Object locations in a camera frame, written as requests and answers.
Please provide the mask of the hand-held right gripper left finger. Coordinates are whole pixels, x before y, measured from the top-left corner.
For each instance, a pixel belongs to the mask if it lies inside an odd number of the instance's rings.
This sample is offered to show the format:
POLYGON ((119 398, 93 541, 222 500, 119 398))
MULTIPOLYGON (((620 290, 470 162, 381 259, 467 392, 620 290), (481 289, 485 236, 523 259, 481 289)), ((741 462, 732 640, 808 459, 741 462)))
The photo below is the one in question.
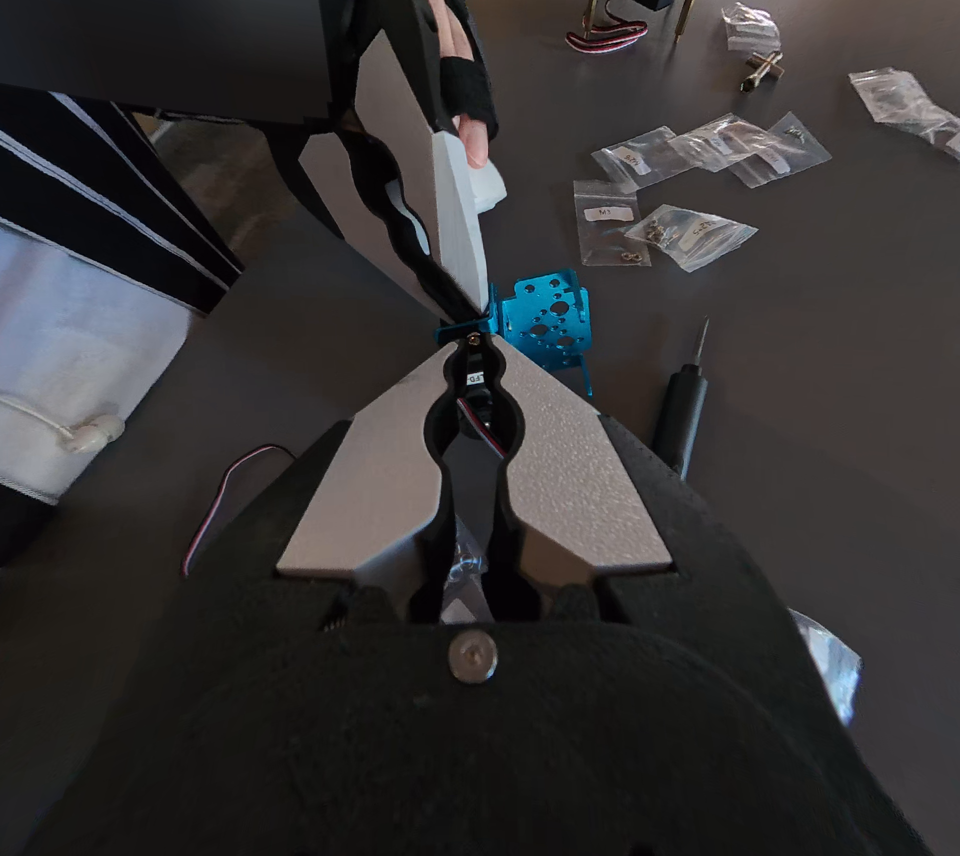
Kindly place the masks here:
POLYGON ((283 577, 445 579, 455 521, 462 345, 449 343, 350 422, 276 564, 283 577))

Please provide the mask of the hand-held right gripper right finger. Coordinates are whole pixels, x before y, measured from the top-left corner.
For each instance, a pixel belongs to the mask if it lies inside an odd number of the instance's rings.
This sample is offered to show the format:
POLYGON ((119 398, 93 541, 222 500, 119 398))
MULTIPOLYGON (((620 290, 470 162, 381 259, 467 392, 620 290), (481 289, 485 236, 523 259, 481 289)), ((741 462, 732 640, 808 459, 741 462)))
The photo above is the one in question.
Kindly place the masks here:
POLYGON ((523 428, 506 464, 522 547, 517 568, 535 584, 663 571, 672 561, 599 412, 502 338, 500 386, 523 428))

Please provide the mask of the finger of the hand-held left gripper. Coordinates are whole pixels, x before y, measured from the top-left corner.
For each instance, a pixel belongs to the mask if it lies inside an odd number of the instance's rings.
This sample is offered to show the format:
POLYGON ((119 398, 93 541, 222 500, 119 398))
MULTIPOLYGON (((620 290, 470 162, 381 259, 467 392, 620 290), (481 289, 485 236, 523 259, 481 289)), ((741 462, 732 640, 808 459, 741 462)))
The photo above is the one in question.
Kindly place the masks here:
POLYGON ((418 248, 423 228, 402 207, 399 171, 383 144, 357 130, 315 135, 300 163, 349 246, 442 322, 471 321, 456 284, 418 248))
POLYGON ((398 169, 402 207, 422 227, 417 247, 456 284, 467 318, 486 316, 487 262, 466 148, 458 135, 431 128, 385 33, 360 58, 355 109, 398 169))

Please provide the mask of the blue bracket servo assembly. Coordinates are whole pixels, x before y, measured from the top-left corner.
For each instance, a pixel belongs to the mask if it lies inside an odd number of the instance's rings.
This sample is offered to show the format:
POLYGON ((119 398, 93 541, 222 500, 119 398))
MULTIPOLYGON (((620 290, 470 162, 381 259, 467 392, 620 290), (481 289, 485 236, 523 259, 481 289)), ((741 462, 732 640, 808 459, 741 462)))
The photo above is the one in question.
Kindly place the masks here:
POLYGON ((587 398, 594 389, 585 359, 593 345, 590 295, 575 270, 517 279, 510 294, 488 285, 486 314, 475 320, 449 323, 435 330, 443 346, 473 334, 498 335, 541 370, 555 373, 580 370, 587 398))

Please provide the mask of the dark brown desk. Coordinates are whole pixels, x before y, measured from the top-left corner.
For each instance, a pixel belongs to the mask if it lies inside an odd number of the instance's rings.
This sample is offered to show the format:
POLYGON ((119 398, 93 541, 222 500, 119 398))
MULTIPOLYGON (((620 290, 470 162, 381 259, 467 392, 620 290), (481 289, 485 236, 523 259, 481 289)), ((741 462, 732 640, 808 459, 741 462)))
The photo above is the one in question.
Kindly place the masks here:
MULTIPOLYGON (((651 188, 757 227, 687 274, 581 267, 594 405, 642 440, 710 317, 688 482, 786 604, 864 660, 852 735, 936 854, 958 854, 958 162, 876 123, 849 73, 911 72, 958 112, 958 0, 696 0, 635 47, 565 43, 585 0, 468 0, 508 188, 482 218, 490 276, 576 265, 572 182, 591 152, 733 111, 793 111, 832 160, 757 189, 725 171, 651 188), (783 76, 740 92, 724 7, 769 12, 783 76)), ((436 348, 430 317, 298 211, 2 571, 2 854, 82 766, 162 611, 222 472, 257 444, 306 451, 436 348)))

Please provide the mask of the person's left hand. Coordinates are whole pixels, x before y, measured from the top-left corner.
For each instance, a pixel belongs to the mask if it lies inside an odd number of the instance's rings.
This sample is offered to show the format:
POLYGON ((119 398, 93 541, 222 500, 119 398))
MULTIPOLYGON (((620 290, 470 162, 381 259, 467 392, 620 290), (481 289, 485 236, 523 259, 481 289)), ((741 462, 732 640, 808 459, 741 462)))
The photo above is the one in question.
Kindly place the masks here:
POLYGON ((489 162, 499 124, 489 71, 464 0, 426 0, 437 24, 440 91, 474 170, 489 162))

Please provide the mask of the black electric screwdriver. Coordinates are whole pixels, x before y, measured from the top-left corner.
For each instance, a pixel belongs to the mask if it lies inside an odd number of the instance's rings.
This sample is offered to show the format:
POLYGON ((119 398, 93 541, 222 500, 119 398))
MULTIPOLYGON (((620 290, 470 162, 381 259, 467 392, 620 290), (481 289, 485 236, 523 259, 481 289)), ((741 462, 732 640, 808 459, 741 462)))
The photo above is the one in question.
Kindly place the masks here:
POLYGON ((702 369, 702 351, 709 327, 710 317, 704 317, 692 360, 669 378, 650 446, 652 452, 682 480, 689 474, 709 386, 702 369))

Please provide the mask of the clear bag with white label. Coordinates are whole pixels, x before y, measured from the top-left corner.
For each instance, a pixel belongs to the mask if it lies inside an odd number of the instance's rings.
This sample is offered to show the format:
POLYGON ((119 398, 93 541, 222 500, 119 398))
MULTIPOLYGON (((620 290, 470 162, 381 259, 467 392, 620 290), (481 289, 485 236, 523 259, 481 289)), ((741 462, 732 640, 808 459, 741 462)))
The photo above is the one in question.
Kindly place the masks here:
POLYGON ((453 561, 444 583, 439 621, 447 625, 490 624, 494 618, 482 586, 488 566, 460 516, 455 517, 453 561))

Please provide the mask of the clear bag of brass nuts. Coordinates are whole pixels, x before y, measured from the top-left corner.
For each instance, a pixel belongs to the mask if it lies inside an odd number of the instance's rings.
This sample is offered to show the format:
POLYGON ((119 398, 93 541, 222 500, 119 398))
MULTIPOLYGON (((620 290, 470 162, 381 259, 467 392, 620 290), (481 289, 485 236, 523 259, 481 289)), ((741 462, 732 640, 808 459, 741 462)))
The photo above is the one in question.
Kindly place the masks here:
POLYGON ((587 267, 650 267, 646 242, 634 234, 642 217, 630 182, 575 180, 573 204, 581 263, 587 267))

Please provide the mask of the small clear bag of screws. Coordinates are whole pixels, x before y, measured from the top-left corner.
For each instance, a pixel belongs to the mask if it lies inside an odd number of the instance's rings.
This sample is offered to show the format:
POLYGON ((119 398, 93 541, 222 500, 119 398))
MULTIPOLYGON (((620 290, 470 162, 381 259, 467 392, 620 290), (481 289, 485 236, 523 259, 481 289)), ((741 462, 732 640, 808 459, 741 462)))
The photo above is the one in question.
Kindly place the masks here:
POLYGON ((770 147, 772 137, 767 130, 727 113, 672 137, 667 144, 692 167, 717 173, 770 147))
POLYGON ((762 137, 758 149, 728 167, 750 189, 796 176, 833 159, 811 130, 789 111, 762 137))
POLYGON ((592 160, 606 179, 628 190, 640 190, 686 172, 688 162, 670 142, 676 133, 666 126, 597 150, 592 160))

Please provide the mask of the clear bag with handwritten mark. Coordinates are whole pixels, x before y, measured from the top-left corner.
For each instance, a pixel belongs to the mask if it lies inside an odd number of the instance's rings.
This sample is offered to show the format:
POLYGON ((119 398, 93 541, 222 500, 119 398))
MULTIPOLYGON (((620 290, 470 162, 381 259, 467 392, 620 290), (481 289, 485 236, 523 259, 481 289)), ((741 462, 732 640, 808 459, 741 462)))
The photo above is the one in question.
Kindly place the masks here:
POLYGON ((715 214, 662 204, 626 229, 624 237, 653 247, 692 273, 738 249, 758 231, 715 214))

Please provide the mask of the person's torso striped shirt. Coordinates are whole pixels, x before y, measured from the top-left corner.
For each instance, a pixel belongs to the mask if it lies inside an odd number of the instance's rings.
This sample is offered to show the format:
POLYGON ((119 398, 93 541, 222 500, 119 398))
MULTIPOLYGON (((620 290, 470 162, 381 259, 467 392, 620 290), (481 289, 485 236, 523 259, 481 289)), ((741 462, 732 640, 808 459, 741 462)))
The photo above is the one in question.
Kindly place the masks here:
POLYGON ((242 272, 130 110, 2 84, 2 564, 242 272))

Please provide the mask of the small metal cross wrench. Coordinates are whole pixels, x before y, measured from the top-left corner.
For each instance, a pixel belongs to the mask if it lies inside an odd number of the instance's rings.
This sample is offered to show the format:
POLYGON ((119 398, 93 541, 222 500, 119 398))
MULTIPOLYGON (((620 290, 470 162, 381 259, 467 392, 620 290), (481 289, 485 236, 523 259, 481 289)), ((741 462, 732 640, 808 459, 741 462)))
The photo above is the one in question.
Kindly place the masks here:
POLYGON ((782 66, 784 53, 781 50, 774 50, 769 53, 753 52, 746 60, 750 68, 750 74, 741 82, 740 92, 752 93, 764 81, 778 81, 785 73, 782 66))

